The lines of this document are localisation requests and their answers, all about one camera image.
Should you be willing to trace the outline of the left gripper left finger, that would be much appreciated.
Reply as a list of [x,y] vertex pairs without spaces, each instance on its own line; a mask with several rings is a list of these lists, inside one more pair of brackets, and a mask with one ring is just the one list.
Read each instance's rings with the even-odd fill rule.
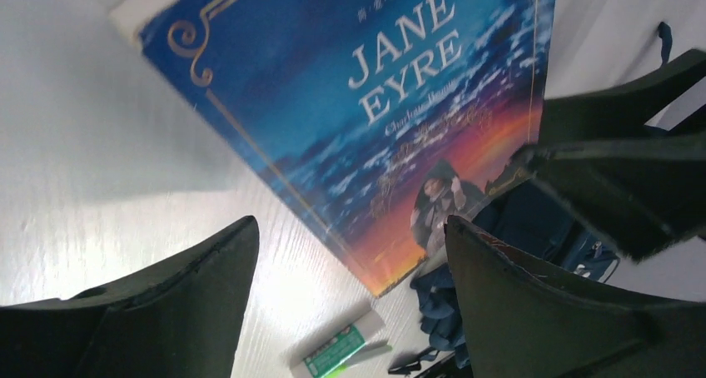
[[4,377],[228,377],[260,247],[245,216],[128,276],[1,309]]

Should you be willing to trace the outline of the navy blue backpack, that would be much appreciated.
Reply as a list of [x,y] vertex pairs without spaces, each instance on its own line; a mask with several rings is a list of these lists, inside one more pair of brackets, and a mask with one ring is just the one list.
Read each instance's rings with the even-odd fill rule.
[[[619,258],[608,245],[566,211],[555,199],[531,183],[522,183],[475,208],[473,224],[493,237],[569,271],[598,280]],[[419,274],[410,283],[420,303],[421,330],[430,346],[394,374],[420,371],[422,377],[471,377],[471,357],[458,303],[457,289],[447,263]],[[422,361],[432,366],[421,371]]]

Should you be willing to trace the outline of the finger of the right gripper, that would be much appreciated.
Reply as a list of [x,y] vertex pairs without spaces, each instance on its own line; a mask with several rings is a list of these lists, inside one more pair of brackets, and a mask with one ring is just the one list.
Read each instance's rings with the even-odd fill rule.
[[522,146],[511,161],[636,263],[705,235],[704,133]]
[[604,90],[544,101],[539,145],[637,138],[644,125],[705,78],[705,51],[697,48],[633,81]]

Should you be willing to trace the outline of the Jane Eyre paperback book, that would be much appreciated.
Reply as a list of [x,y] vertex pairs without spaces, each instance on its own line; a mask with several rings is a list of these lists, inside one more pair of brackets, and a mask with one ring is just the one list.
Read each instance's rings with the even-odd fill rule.
[[537,141],[556,0],[121,0],[116,28],[373,296]]

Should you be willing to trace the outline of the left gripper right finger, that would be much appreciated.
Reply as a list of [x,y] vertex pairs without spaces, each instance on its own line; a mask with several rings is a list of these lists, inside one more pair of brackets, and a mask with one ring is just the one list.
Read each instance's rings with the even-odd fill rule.
[[591,281],[459,216],[445,247],[478,377],[705,374],[702,302]]

